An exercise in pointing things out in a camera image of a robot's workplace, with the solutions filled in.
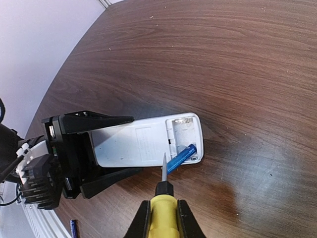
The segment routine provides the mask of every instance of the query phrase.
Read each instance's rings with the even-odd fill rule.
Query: white wall
[[[4,125],[25,136],[60,67],[103,11],[97,0],[0,1]]]

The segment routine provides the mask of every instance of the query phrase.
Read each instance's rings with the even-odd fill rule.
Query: brown wooden surface
[[[317,237],[316,1],[112,5],[68,57],[28,136],[42,133],[42,118],[85,109],[199,115],[204,159],[169,179],[207,237]],[[146,168],[90,200],[62,199],[56,212],[67,227],[78,219],[82,238],[120,238],[159,179],[160,168]]]

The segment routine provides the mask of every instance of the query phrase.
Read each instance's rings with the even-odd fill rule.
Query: screwdriver
[[[151,224],[149,238],[179,238],[177,226],[177,199],[174,187],[167,181],[166,153],[163,158],[162,181],[156,186],[151,199]]]

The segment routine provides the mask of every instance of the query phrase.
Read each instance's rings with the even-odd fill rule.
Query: wooden table
[[[198,114],[204,159],[169,179],[205,235],[317,237],[316,1],[112,5],[68,57],[28,137],[43,133],[41,119],[78,110]],[[121,238],[159,179],[146,168],[56,212],[67,227],[78,219],[82,238]]]

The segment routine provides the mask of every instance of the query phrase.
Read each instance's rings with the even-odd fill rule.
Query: white plastic device
[[[97,163],[102,167],[161,166],[194,144],[197,153],[183,164],[195,164],[204,155],[203,133],[195,113],[136,120],[90,132]]]

